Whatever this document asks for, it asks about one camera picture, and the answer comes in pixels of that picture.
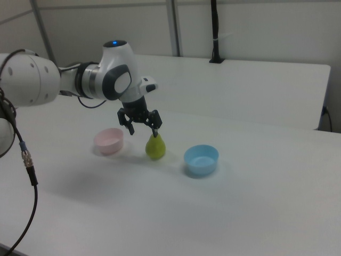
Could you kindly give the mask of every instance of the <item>green pear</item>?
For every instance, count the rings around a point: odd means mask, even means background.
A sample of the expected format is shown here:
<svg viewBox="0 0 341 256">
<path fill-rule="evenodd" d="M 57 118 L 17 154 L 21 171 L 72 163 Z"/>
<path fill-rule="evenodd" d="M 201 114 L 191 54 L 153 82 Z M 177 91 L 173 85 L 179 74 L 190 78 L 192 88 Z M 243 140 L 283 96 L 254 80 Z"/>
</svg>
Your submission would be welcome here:
<svg viewBox="0 0 341 256">
<path fill-rule="evenodd" d="M 156 138 L 154 138 L 153 134 L 150 136 L 149 141 L 145 145 L 145 152 L 153 160 L 160 159 L 164 156 L 166 145 L 160 134 Z"/>
</svg>

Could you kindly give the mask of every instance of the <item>black cable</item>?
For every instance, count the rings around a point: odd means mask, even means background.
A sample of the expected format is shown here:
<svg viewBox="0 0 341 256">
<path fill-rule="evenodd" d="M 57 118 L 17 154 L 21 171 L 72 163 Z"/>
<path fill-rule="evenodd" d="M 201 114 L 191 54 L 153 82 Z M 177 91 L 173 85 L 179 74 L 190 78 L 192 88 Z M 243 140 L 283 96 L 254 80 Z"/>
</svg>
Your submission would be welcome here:
<svg viewBox="0 0 341 256">
<path fill-rule="evenodd" d="M 332 132 L 331 117 L 330 117 L 328 109 L 326 109 L 326 114 L 328 115 L 328 119 L 329 119 L 330 132 Z"/>
<path fill-rule="evenodd" d="M 24 51 L 25 51 L 25 49 L 16 50 L 16 51 L 10 53 L 10 54 L 5 58 L 5 60 L 2 62 L 2 65 L 1 65 L 1 67 L 0 67 L 0 77 L 1 77 L 2 71 L 4 70 L 4 67 L 5 67 L 6 63 L 10 60 L 10 58 L 12 58 L 12 57 L 13 57 L 14 55 L 16 55 L 17 53 L 19 53 L 19 52 L 24 52 Z"/>
<path fill-rule="evenodd" d="M 19 237 L 19 239 L 16 241 L 16 243 L 3 255 L 3 256 L 8 256 L 10 255 L 13 250 L 18 246 L 18 244 L 21 242 L 21 240 L 23 239 L 23 237 L 25 236 L 27 230 L 29 229 L 29 227 L 31 226 L 31 223 L 33 221 L 33 217 L 34 214 L 36 213 L 36 209 L 37 209 L 37 203 L 38 203 L 38 189 L 37 189 L 37 185 L 34 186 L 34 204 L 33 204 L 33 209 L 32 209 L 32 213 L 31 213 L 31 217 L 26 225 L 25 230 L 22 232 L 21 236 Z"/>
<path fill-rule="evenodd" d="M 17 53 L 19 52 L 25 52 L 25 49 L 19 49 L 19 50 L 16 50 L 12 53 L 10 53 L 6 58 L 5 60 L 3 61 L 1 67 L 0 67 L 0 81 L 1 81 L 1 74 L 5 68 L 5 65 L 6 63 L 14 56 L 16 55 Z M 17 115 L 17 112 L 15 111 L 15 107 L 14 105 L 10 102 L 10 100 L 8 100 L 6 97 L 5 97 L 5 92 L 2 90 L 2 88 L 0 87 L 0 100 L 2 102 L 5 102 L 6 104 L 8 104 L 10 106 L 10 108 L 12 109 L 13 111 L 13 114 L 14 116 Z M 14 132 L 17 134 L 18 136 L 18 139 L 20 141 L 19 145 L 21 147 L 21 150 L 22 150 L 22 156 L 23 156 L 23 159 L 24 159 L 24 163 L 25 163 L 25 166 L 26 166 L 26 170 L 27 170 L 27 173 L 30 177 L 30 181 L 31 181 L 31 185 L 34 187 L 34 194 L 35 194 L 35 197 L 34 197 L 34 204 L 33 204 L 33 209 L 32 209 L 32 213 L 31 213 L 31 216 L 30 216 L 30 219 L 26 225 L 26 228 L 24 229 L 24 231 L 22 232 L 21 236 L 19 237 L 19 239 L 16 241 L 16 243 L 3 255 L 3 256 L 8 256 L 10 255 L 13 250 L 18 246 L 18 244 L 21 242 L 21 240 L 24 238 L 26 232 L 28 231 L 29 227 L 31 226 L 31 223 L 33 221 L 33 217 L 36 213 L 36 209 L 37 209 L 37 203 L 38 203 L 38 189 L 37 189 L 37 184 L 38 184 L 38 181 L 37 181 L 37 178 L 35 176 L 35 170 L 34 170 L 34 166 L 33 166 L 33 163 L 32 163 L 32 159 L 30 157 L 30 154 L 26 148 L 26 145 L 25 145 L 25 142 L 23 141 L 22 137 L 21 137 L 21 134 L 14 122 L 14 119 L 12 119 L 8 113 L 6 112 L 6 110 L 4 109 L 2 103 L 0 103 L 0 107 L 2 108 L 6 118 L 7 118 L 7 121 L 12 125 L 13 127 L 13 130 Z"/>
<path fill-rule="evenodd" d="M 100 104 L 98 104 L 98 105 L 96 105 L 96 106 L 89 107 L 89 106 L 85 105 L 85 104 L 80 100 L 80 97 L 78 97 L 78 101 L 79 101 L 80 104 L 82 104 L 83 107 L 86 107 L 86 108 L 98 108 L 99 106 L 103 105 L 103 104 L 106 102 L 106 100 L 104 100 L 102 103 L 100 103 Z"/>
</svg>

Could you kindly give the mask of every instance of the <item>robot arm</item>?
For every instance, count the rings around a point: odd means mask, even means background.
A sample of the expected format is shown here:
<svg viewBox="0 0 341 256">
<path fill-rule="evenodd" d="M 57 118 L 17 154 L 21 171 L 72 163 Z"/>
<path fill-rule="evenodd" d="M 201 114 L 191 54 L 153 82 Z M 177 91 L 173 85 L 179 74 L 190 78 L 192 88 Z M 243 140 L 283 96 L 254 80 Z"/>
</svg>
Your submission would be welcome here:
<svg viewBox="0 0 341 256">
<path fill-rule="evenodd" d="M 61 69 L 61 90 L 89 99 L 119 99 L 123 104 L 118 112 L 120 125 L 132 135 L 132 122 L 144 123 L 157 136 L 162 121 L 157 110 L 147 110 L 144 95 L 158 85 L 150 76 L 139 76 L 134 53 L 126 41 L 105 43 L 99 64 L 82 63 L 65 70 Z"/>
<path fill-rule="evenodd" d="M 49 103 L 60 91 L 89 99 L 119 99 L 123 104 L 118 111 L 120 125 L 128 128 L 132 135 L 132 123 L 144 123 L 152 128 L 154 137 L 158 135 L 161 118 L 157 110 L 147 110 L 144 98 L 158 85 L 152 77 L 139 76 L 134 53 L 126 41 L 105 43 L 100 63 L 81 63 L 68 68 L 58 68 L 50 60 L 25 53 L 13 56 L 1 75 L 0 87 L 14 106 Z M 0 54 L 0 63 L 7 55 Z M 4 145 L 13 142 L 13 131 L 4 120 L 2 110 L 3 107 L 0 108 L 0 157 L 1 151 L 8 149 Z"/>
</svg>

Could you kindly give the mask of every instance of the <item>table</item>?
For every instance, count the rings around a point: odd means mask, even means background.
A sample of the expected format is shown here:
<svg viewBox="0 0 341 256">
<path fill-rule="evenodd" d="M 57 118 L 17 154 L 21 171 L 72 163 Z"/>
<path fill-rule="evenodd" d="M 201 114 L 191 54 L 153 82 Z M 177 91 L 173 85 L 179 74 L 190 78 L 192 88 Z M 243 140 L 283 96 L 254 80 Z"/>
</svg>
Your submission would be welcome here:
<svg viewBox="0 0 341 256">
<path fill-rule="evenodd" d="M 146 96 L 149 109 L 158 109 L 157 96 Z M 36 216 L 18 251 L 339 255 L 339 134 L 161 110 L 162 159 L 145 155 L 151 131 L 142 124 L 133 136 L 124 129 L 123 149 L 105 157 L 92 139 L 119 127 L 119 108 L 115 101 L 89 110 L 58 96 L 18 109 L 39 182 Z M 201 143 L 218 149 L 218 168 L 207 178 L 189 178 L 183 154 Z M 0 160 L 0 176 L 0 243 L 12 245 L 34 199 L 18 145 Z"/>
<path fill-rule="evenodd" d="M 301 63 L 137 55 L 159 83 L 159 109 L 246 122 L 318 128 L 330 67 Z"/>
</svg>

